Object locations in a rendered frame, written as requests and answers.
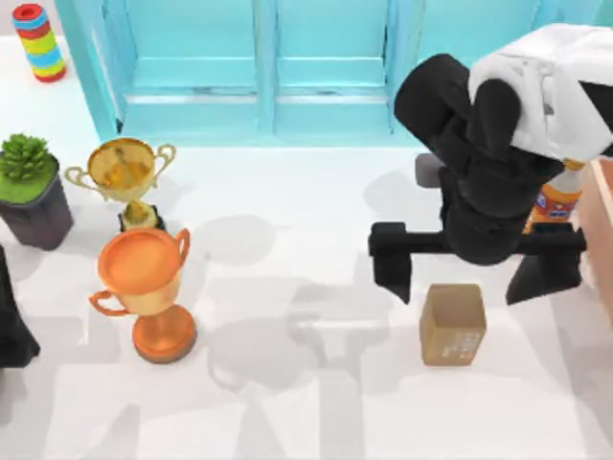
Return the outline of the salmon-coloured box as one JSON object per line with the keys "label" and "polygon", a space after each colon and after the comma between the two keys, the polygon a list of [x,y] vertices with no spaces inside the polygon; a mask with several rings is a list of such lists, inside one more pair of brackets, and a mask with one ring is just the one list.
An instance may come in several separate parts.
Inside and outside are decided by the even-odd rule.
{"label": "salmon-coloured box", "polygon": [[580,263],[583,280],[613,314],[613,162],[594,160],[582,170],[574,224],[587,243]]}

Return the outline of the orange bottle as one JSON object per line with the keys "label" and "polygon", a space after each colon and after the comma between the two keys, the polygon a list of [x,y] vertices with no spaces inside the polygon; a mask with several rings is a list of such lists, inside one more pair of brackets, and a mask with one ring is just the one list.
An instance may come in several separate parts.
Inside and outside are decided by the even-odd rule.
{"label": "orange bottle", "polygon": [[564,171],[541,189],[523,233],[532,231],[535,223],[564,223],[573,213],[581,197],[580,172],[585,163],[565,160]]}

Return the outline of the brown cardboard box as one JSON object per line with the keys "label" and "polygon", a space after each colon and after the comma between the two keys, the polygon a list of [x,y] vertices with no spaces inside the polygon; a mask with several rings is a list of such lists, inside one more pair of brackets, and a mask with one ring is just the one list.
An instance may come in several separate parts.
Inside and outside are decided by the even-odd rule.
{"label": "brown cardboard box", "polygon": [[433,284],[420,317],[421,359],[427,366],[468,366],[487,330],[476,284]]}

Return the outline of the pale grey rounded box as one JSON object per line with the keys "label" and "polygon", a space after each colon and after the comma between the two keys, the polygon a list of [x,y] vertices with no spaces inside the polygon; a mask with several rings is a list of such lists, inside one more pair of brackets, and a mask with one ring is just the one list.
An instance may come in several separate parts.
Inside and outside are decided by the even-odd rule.
{"label": "pale grey rounded box", "polygon": [[440,187],[439,171],[443,167],[433,153],[420,153],[415,159],[415,178],[419,186],[426,189]]}

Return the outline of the copper orange trophy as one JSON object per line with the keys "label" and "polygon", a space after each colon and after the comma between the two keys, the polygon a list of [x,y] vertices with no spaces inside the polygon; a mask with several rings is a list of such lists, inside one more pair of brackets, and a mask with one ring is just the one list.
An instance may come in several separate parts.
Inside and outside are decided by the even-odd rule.
{"label": "copper orange trophy", "polygon": [[106,316],[134,315],[132,342],[145,360],[168,364],[192,349],[196,325],[176,303],[191,233],[172,236],[156,228],[127,230],[109,241],[98,258],[105,289],[92,294],[92,307]]}

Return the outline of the light blue rack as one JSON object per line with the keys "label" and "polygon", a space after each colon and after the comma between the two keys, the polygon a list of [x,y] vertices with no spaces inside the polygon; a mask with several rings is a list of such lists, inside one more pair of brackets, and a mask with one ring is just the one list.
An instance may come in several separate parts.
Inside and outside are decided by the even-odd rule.
{"label": "light blue rack", "polygon": [[613,0],[55,0],[102,140],[412,146],[393,99],[424,59],[464,64]]}

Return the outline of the gold trophy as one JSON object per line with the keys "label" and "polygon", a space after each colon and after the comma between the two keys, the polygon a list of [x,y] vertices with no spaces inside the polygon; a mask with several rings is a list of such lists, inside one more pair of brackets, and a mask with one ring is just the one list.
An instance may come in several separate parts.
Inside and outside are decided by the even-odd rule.
{"label": "gold trophy", "polygon": [[99,193],[106,201],[122,203],[118,214],[122,232],[135,228],[157,228],[166,224],[157,207],[143,197],[157,186],[159,175],[176,157],[176,147],[164,144],[153,149],[135,138],[117,138],[100,145],[85,169],[69,167],[64,178],[70,183]]}

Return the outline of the green plant in grey pot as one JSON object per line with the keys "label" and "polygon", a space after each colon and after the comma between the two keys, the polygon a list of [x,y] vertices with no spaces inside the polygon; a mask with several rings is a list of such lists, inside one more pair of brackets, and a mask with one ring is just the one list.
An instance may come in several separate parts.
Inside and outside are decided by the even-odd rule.
{"label": "green plant in grey pot", "polygon": [[45,251],[71,230],[59,163],[46,140],[17,133],[0,145],[0,219],[21,244]]}

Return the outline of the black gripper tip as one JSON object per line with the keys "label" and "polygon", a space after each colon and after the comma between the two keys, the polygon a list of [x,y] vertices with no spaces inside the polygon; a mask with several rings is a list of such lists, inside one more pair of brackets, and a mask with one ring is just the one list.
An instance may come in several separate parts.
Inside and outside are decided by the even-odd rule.
{"label": "black gripper tip", "polygon": [[18,310],[0,244],[0,369],[25,368],[39,353],[40,346]]}

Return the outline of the stack of coloured rings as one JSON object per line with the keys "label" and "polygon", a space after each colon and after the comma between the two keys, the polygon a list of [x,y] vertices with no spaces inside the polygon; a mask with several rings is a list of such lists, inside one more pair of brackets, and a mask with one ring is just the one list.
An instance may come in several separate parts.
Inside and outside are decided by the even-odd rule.
{"label": "stack of coloured rings", "polygon": [[23,3],[12,10],[11,21],[34,77],[45,83],[61,80],[66,64],[46,10],[36,3]]}

